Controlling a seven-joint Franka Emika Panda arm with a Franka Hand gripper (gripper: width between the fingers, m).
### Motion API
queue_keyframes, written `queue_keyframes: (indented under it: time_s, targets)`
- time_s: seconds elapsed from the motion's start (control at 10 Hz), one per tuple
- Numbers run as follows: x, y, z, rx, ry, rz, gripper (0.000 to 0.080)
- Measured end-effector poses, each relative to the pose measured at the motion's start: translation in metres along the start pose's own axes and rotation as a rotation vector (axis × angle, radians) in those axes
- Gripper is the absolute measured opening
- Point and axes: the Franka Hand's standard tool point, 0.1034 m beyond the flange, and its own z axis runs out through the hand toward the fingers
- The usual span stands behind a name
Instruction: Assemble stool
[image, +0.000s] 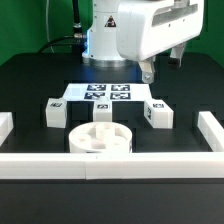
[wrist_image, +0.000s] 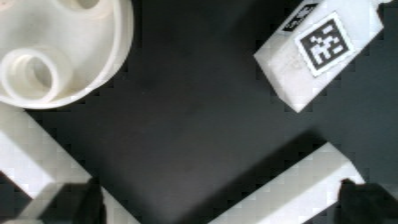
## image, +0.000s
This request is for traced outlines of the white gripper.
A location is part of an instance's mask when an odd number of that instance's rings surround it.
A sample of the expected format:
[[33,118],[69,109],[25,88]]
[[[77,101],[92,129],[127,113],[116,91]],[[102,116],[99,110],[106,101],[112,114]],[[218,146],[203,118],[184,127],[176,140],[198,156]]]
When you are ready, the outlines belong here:
[[203,14],[204,0],[122,0],[117,11],[117,50],[123,58],[141,61],[142,81],[153,83],[152,56],[173,47],[169,64],[180,68],[184,42],[200,34]]

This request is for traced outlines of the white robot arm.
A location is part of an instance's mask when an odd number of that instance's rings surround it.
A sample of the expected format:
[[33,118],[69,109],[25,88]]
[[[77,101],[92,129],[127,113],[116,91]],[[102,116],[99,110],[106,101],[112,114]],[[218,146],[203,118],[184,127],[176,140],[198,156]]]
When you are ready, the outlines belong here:
[[86,63],[120,67],[137,62],[142,81],[154,82],[156,56],[169,50],[180,66],[186,43],[203,26],[204,0],[93,0]]

